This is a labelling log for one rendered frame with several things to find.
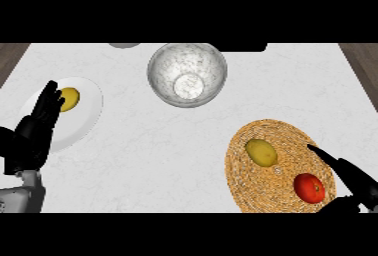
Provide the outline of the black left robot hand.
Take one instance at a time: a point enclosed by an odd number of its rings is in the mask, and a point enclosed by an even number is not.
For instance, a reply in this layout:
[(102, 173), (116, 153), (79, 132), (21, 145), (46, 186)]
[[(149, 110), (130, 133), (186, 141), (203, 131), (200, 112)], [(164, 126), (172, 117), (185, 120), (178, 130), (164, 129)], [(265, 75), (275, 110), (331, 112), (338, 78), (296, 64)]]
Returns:
[(5, 158), (5, 174), (39, 170), (48, 160), (52, 136), (61, 107), (58, 82), (51, 80), (39, 95), (31, 114), (24, 116), (17, 128), (0, 126), (0, 157)]

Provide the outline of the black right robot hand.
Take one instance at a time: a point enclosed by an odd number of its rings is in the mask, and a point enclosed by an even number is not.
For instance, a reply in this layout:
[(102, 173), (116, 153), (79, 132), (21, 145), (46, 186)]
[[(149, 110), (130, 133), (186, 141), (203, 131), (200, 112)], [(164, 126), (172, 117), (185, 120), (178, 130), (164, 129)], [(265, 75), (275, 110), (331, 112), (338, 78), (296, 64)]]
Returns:
[(307, 145), (334, 170), (352, 195), (337, 197), (319, 210), (319, 214), (359, 213), (364, 205), (371, 213), (378, 213), (378, 181), (344, 158), (334, 158), (321, 148)]

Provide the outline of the red tomato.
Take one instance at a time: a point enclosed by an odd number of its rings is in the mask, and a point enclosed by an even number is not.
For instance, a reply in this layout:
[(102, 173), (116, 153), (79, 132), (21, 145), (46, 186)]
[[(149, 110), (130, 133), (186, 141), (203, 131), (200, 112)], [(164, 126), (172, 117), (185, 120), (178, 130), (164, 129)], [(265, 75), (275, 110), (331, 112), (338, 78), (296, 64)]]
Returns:
[(294, 191), (300, 199), (310, 204), (316, 204), (325, 199), (324, 184), (319, 178), (310, 173), (296, 176)]

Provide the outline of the woven wicker placemat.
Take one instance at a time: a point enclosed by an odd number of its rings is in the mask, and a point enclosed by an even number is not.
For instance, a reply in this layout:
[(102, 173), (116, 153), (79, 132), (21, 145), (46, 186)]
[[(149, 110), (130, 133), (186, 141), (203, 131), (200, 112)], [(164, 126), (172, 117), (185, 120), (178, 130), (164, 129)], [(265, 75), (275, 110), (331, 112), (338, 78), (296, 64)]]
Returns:
[[(245, 144), (251, 139), (271, 143), (278, 153), (278, 163), (260, 167), (251, 160)], [(316, 142), (291, 124), (274, 119), (248, 123), (231, 139), (225, 156), (225, 173), (235, 203), (243, 212), (316, 213), (337, 197), (336, 179), (325, 164), (307, 145)], [(294, 178), (310, 173), (325, 188), (325, 198), (307, 203), (294, 190)]]

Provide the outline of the white marble bowl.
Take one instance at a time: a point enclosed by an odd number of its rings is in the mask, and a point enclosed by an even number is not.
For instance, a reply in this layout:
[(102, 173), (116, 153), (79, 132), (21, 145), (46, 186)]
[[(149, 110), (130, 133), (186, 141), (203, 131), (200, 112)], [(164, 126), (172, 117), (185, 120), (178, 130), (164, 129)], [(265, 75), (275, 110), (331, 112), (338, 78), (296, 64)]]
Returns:
[(179, 108), (195, 108), (219, 95), (228, 78), (222, 52), (209, 43), (169, 43), (148, 64), (148, 82), (161, 100)]

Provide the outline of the white plate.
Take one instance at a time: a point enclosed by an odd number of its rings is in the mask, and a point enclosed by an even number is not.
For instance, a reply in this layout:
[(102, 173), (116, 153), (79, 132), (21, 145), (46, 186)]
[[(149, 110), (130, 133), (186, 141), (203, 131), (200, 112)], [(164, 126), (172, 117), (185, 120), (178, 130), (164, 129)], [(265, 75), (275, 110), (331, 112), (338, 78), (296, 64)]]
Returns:
[(55, 125), (51, 152), (55, 153), (79, 142), (90, 132), (104, 107), (104, 94), (96, 83), (82, 77), (58, 80), (58, 89), (74, 88), (80, 99), (74, 108), (59, 114)]

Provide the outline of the yellow lemon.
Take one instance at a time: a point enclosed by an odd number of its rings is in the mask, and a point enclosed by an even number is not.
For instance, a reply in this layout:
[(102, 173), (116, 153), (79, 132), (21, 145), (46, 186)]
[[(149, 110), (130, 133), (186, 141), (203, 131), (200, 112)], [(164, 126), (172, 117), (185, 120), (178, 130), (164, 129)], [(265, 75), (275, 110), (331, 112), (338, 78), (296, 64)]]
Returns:
[(62, 89), (61, 97), (65, 99), (65, 102), (61, 107), (61, 111), (70, 111), (79, 104), (80, 101), (80, 91), (74, 87), (65, 87)]

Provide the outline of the yellow-green potato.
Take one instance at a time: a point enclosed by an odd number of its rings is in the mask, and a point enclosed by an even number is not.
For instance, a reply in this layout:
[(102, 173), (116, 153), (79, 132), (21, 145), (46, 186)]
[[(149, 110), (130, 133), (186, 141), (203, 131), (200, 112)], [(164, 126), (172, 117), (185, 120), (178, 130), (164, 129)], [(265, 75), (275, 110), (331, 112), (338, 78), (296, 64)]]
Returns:
[(253, 162), (260, 167), (271, 167), (278, 162), (278, 153), (271, 143), (262, 139), (247, 142), (245, 150)]

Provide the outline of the black appliance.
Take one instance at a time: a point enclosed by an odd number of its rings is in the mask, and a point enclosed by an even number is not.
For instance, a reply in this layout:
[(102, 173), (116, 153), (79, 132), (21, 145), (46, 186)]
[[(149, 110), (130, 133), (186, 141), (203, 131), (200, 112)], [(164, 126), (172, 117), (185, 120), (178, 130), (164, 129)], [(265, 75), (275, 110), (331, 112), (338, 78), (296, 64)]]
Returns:
[(266, 50), (266, 43), (234, 43), (234, 44), (216, 44), (216, 48), (222, 52), (263, 52)]

